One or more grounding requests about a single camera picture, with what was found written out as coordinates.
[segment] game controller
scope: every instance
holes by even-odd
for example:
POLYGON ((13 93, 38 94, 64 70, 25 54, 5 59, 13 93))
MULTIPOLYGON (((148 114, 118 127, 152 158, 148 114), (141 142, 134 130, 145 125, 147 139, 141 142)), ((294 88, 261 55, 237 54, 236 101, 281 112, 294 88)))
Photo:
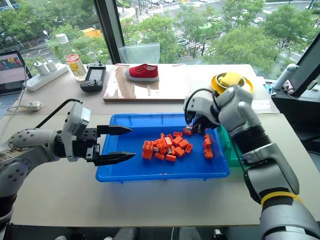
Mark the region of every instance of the game controller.
POLYGON ((86 67, 88 72, 85 80, 80 83, 80 88, 87 93, 101 91, 104 87, 106 66, 99 61, 99 63, 89 63, 86 67))

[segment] power strip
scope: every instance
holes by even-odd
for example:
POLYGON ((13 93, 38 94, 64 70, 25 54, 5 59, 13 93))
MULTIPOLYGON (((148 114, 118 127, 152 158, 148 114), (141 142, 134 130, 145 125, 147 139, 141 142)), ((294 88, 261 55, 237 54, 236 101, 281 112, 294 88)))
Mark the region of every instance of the power strip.
POLYGON ((61 76, 65 72, 68 72, 67 65, 57 63, 55 66, 56 70, 50 72, 49 75, 37 74, 34 77, 30 78, 28 81, 26 81, 26 89, 35 92, 38 89, 42 88, 44 85, 50 83, 52 80, 55 80, 57 77, 61 76))

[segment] red shoe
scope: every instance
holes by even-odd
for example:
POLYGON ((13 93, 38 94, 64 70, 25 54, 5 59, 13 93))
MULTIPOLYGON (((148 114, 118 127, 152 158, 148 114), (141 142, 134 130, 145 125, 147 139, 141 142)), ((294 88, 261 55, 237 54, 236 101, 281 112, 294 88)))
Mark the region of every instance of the red shoe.
POLYGON ((139 82, 155 82, 159 80, 158 66, 142 64, 124 71, 127 79, 139 82))

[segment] bottle cap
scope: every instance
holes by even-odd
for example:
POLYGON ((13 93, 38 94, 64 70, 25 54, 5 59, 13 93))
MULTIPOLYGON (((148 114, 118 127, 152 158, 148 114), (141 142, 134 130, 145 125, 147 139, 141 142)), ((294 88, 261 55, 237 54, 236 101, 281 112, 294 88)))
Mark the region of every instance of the bottle cap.
POLYGON ((56 37, 57 41, 58 41, 59 43, 61 43, 61 44, 65 44, 65 43, 68 42, 68 37, 67 37, 67 35, 64 34, 64 33, 59 33, 59 34, 57 34, 55 37, 56 37))

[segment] plastic bottle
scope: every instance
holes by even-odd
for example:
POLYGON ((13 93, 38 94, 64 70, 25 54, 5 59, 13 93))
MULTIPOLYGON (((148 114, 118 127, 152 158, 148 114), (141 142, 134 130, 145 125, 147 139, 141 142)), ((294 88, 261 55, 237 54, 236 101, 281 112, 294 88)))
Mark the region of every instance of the plastic bottle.
POLYGON ((64 33, 59 33, 55 37, 59 42, 60 47, 62 48, 64 59, 68 63, 75 79, 77 81, 84 81, 87 71, 79 57, 79 54, 77 54, 76 51, 72 48, 68 37, 64 33))

